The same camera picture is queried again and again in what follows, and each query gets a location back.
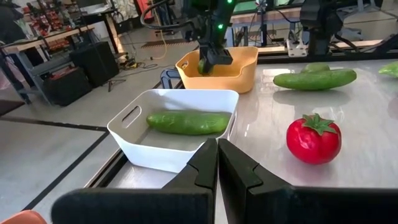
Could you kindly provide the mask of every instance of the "yellow cable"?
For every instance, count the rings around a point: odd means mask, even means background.
[[[150,3],[153,5],[154,4],[154,0],[150,0]],[[159,16],[157,15],[156,9],[154,10],[154,12],[155,12],[155,17],[156,17],[156,20],[157,20],[157,24],[160,26],[160,19],[159,19]],[[166,40],[164,39],[162,30],[160,30],[160,36],[162,37],[163,44],[164,44],[164,53],[163,53],[163,55],[161,57],[153,57],[153,59],[156,59],[156,60],[163,59],[167,55],[167,44],[166,44]]]

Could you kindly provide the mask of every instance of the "tomato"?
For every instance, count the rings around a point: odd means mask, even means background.
[[[286,134],[291,153],[308,164],[324,164],[332,161],[341,149],[341,131],[331,120],[319,114],[303,115],[290,124]]]

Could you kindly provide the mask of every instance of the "cucumber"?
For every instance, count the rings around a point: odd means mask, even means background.
[[[201,135],[223,132],[230,116],[201,111],[161,111],[147,117],[147,124],[163,133]]]
[[[200,61],[198,63],[198,73],[200,75],[210,75],[213,72],[213,69],[214,69],[214,67],[211,67],[210,71],[208,73],[206,73],[204,68],[205,68],[205,59],[202,58],[202,59],[200,59]]]
[[[390,75],[392,77],[398,77],[398,62],[392,62],[388,65],[383,66],[379,70],[380,74]]]
[[[356,79],[352,69],[335,69],[322,72],[285,73],[274,77],[274,84],[294,90],[328,90],[347,85]]]
[[[323,62],[314,62],[306,65],[301,72],[320,72],[320,71],[329,71],[330,67],[327,63]]]

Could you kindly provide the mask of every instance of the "gray floor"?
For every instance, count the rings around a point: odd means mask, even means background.
[[[393,1],[385,0],[383,8],[398,14],[398,7]],[[365,39],[381,39],[390,33],[397,32],[396,20],[380,12],[353,16],[346,23],[348,27],[362,29]],[[276,37],[284,37],[286,28],[286,24],[275,25]],[[180,38],[180,36],[176,34],[166,36],[166,38]],[[140,48],[147,41],[159,39],[152,30],[138,29],[131,32],[129,36],[120,37],[118,44],[121,50],[134,54],[130,43],[137,43],[135,44],[137,60],[143,61],[150,56],[159,57],[163,54],[163,47]],[[64,108],[49,106],[44,100],[33,98],[31,105],[21,106],[6,116],[106,126],[108,121],[129,102],[159,81],[159,75],[164,67],[173,67],[178,59],[194,47],[195,45],[168,47],[167,55],[162,60],[145,61],[147,65],[156,63],[158,65],[156,69],[138,68],[121,72],[118,77],[128,75],[125,77],[127,81],[116,85],[110,93],[106,86],[99,87]],[[18,100],[18,96],[14,90],[7,89],[0,91],[0,99]],[[0,142],[2,143],[0,169],[3,170],[0,174],[0,220],[23,209],[102,135],[102,132],[97,131],[8,121],[0,121],[0,131]],[[69,190],[83,187],[117,148],[115,141],[108,136],[34,210],[40,212],[50,221],[49,210],[53,201]]]

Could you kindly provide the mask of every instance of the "white plastic bin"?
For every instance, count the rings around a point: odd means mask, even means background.
[[[239,94],[232,90],[147,90],[116,115],[108,129],[134,165],[178,173],[207,138],[229,139],[238,99]],[[149,114],[162,110],[224,112],[231,119],[223,134],[165,134],[146,123]]]

